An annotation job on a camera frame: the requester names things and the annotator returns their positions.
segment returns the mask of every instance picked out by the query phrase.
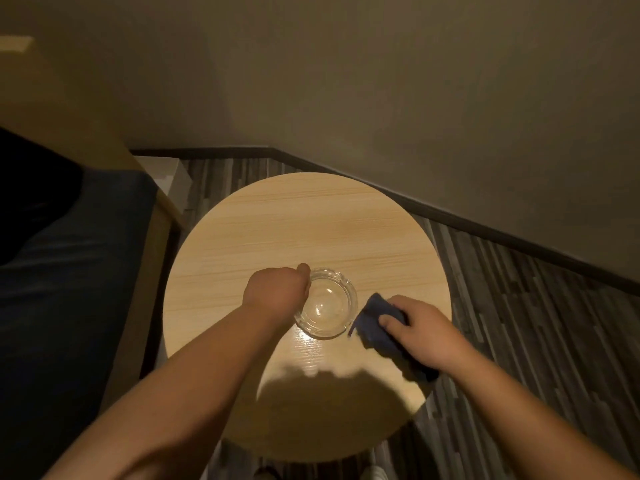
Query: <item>person's left arm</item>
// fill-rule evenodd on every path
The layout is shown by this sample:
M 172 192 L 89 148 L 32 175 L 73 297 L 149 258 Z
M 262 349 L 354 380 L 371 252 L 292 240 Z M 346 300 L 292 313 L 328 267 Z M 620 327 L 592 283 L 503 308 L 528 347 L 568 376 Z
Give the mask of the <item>person's left arm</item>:
M 242 306 L 110 407 L 45 478 L 198 478 L 252 362 L 292 325 L 308 286 L 306 264 L 252 275 Z

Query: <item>hand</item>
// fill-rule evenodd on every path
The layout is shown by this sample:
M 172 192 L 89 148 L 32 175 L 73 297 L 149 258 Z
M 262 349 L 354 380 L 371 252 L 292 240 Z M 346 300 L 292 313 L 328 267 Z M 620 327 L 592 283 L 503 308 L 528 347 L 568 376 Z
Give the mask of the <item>hand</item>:
M 435 306 L 402 295 L 387 301 L 407 314 L 409 325 L 403 325 L 391 315 L 382 315 L 380 326 L 421 364 L 446 372 L 452 362 L 471 347 Z
M 242 304 L 262 308 L 278 325 L 291 324 L 309 296 L 310 273 L 305 263 L 297 269 L 268 267 L 256 271 L 246 284 Z

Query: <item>table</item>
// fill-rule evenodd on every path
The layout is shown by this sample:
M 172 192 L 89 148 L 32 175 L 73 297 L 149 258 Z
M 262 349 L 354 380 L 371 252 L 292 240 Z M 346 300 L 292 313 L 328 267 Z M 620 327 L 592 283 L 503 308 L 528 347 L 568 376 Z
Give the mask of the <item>table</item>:
M 374 292 L 404 294 L 451 319 L 440 260 L 404 209 L 350 178 L 291 173 L 238 190 L 189 234 L 164 296 L 167 354 L 239 306 L 254 271 L 300 262 L 344 273 L 359 307 Z M 336 460 L 386 439 L 423 403 L 356 334 L 316 340 L 293 325 L 244 381 L 223 435 L 274 460 Z

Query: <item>wall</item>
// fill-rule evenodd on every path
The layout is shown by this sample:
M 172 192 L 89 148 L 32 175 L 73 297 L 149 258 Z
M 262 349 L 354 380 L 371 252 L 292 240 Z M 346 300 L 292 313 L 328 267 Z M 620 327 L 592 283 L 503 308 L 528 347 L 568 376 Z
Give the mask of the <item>wall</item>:
M 640 0 L 9 3 L 130 147 L 271 144 L 640 281 Z

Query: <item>floor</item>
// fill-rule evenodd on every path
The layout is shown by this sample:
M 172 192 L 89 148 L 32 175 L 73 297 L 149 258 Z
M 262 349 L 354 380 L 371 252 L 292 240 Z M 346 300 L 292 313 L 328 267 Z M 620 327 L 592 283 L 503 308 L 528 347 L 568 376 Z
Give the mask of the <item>floor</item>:
M 189 228 L 261 178 L 300 171 L 268 159 L 183 161 L 193 178 Z M 640 467 L 640 298 L 468 233 L 414 216 L 442 259 L 453 322 L 465 336 L 615 459 Z M 371 451 L 320 464 L 254 458 L 222 442 L 210 479 L 356 479 L 367 465 L 391 480 L 514 478 L 462 391 L 447 377 L 413 421 Z

